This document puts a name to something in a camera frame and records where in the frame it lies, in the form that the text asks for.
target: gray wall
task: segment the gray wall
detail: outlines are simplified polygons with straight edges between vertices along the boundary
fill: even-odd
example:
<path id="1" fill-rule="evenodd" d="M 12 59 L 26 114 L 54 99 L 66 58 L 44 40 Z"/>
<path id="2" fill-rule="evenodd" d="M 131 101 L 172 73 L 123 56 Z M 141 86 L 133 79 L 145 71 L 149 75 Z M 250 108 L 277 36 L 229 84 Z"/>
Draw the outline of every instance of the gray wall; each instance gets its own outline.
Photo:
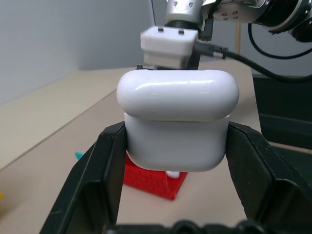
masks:
<path id="1" fill-rule="evenodd" d="M 0 103 L 76 70 L 142 62 L 149 0 L 10 0 L 0 8 Z"/>
<path id="2" fill-rule="evenodd" d="M 288 33 L 272 36 L 259 25 L 253 26 L 253 37 L 262 50 L 274 55 L 295 55 L 312 47 L 312 43 L 297 42 Z M 258 53 L 251 45 L 248 38 L 247 25 L 242 26 L 241 54 L 277 74 L 288 76 L 305 76 L 312 74 L 312 53 L 291 60 L 267 58 Z"/>

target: white wall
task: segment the white wall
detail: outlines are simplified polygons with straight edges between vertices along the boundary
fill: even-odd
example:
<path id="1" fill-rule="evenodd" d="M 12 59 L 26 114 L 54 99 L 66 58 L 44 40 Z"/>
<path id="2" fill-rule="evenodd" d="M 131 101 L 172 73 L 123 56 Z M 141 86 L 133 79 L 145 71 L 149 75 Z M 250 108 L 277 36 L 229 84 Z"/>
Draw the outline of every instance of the white wall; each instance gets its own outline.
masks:
<path id="1" fill-rule="evenodd" d="M 10 0 L 0 7 L 0 103 L 76 70 L 142 62 L 149 0 Z"/>

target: red block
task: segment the red block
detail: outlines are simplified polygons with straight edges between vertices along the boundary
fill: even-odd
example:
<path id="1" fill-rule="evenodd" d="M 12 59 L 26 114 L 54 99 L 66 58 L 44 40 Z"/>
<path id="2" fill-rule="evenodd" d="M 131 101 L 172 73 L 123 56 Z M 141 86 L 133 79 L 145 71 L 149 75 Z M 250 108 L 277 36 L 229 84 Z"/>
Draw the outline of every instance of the red block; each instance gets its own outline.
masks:
<path id="1" fill-rule="evenodd" d="M 174 200 L 186 175 L 187 172 L 181 172 L 178 179 L 173 179 L 168 177 L 166 172 L 140 168 L 127 155 L 123 183 L 136 189 Z"/>

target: black cable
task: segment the black cable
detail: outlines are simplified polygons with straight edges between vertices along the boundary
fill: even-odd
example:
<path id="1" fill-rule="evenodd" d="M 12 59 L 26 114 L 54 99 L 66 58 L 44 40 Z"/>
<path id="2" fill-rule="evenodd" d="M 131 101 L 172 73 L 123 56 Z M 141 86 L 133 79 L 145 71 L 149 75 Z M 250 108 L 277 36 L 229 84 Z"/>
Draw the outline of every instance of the black cable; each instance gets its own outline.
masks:
<path id="1" fill-rule="evenodd" d="M 213 19 L 214 12 L 218 9 L 218 6 L 221 4 L 222 0 L 216 0 L 212 7 L 209 10 L 207 19 Z"/>
<path id="2" fill-rule="evenodd" d="M 152 13 L 153 13 L 153 20 L 154 20 L 154 26 L 156 26 L 156 19 L 155 19 L 155 11 L 154 11 L 154 0 L 151 0 L 151 7 L 152 7 Z"/>
<path id="3" fill-rule="evenodd" d="M 247 66 L 255 69 L 256 71 L 260 72 L 261 74 L 264 74 L 265 76 L 272 78 L 272 79 L 275 79 L 275 80 L 280 81 L 280 82 L 304 83 L 304 82 L 308 82 L 308 81 L 312 80 L 312 75 L 308 75 L 306 77 L 300 77 L 300 78 L 290 78 L 290 77 L 284 77 L 284 76 L 277 75 L 277 74 L 270 72 L 269 70 L 265 69 L 264 67 L 261 67 L 257 63 L 249 60 L 248 58 L 245 58 L 245 57 L 238 55 L 238 54 L 235 54 L 233 52 L 228 52 L 226 54 L 226 57 L 240 61 L 240 62 L 246 64 Z"/>
<path id="4" fill-rule="evenodd" d="M 273 72 L 270 72 L 269 70 L 265 69 L 264 67 L 261 67 L 257 63 L 249 60 L 248 58 L 245 58 L 241 55 L 238 55 L 236 53 L 230 52 L 228 48 L 226 47 L 221 47 L 221 46 L 216 46 L 210 43 L 204 43 L 204 42 L 195 42 L 194 44 L 194 49 L 198 51 L 202 55 L 210 56 L 210 57 L 215 57 L 215 58 L 220 58 L 220 59 L 225 59 L 225 58 L 231 58 L 235 59 L 237 61 L 240 61 L 247 66 L 255 69 L 256 71 L 260 72 L 261 74 L 275 79 L 280 82 L 284 83 L 304 83 L 308 81 L 312 81 L 312 75 L 308 75 L 306 77 L 301 77 L 301 78 L 290 78 L 290 77 L 284 77 L 277 75 Z"/>
<path id="5" fill-rule="evenodd" d="M 291 55 L 291 56 L 278 56 L 278 55 L 271 55 L 267 52 L 264 52 L 263 50 L 261 50 L 259 48 L 259 46 L 255 43 L 254 41 L 254 37 L 253 37 L 253 31 L 252 31 L 252 24 L 249 23 L 248 24 L 248 36 L 249 36 L 249 40 L 251 42 L 251 44 L 253 45 L 253 47 L 262 55 L 266 56 L 266 57 L 269 57 L 269 58 L 273 58 L 273 59 L 295 59 L 295 58 L 299 58 L 299 57 L 302 57 L 304 55 L 307 55 L 308 53 L 312 52 L 312 48 L 305 51 L 305 52 L 302 52 L 300 54 L 297 54 L 297 55 Z"/>

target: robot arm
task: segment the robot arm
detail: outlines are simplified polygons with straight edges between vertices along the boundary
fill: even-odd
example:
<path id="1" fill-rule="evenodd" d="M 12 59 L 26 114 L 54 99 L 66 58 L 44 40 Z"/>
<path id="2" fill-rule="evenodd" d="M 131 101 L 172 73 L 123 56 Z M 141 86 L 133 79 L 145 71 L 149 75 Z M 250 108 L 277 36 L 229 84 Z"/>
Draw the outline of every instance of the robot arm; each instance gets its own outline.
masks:
<path id="1" fill-rule="evenodd" d="M 312 41 L 311 0 L 167 0 L 167 23 L 196 23 L 213 18 L 236 23 L 263 25 L 269 32 L 290 32 L 297 41 Z"/>
<path id="2" fill-rule="evenodd" d="M 166 24 L 152 27 L 141 34 L 144 61 L 156 70 L 196 70 L 200 55 L 219 59 L 238 60 L 263 75 L 286 83 L 303 83 L 312 75 L 288 78 L 274 74 L 255 62 L 228 48 L 212 45 L 213 21 L 223 20 L 249 24 L 249 36 L 253 42 L 251 25 L 263 25 L 272 34 L 289 32 L 297 41 L 312 42 L 312 0 L 167 0 Z M 294 59 L 306 55 L 312 49 L 294 56 L 275 56 L 260 53 L 274 59 Z"/>

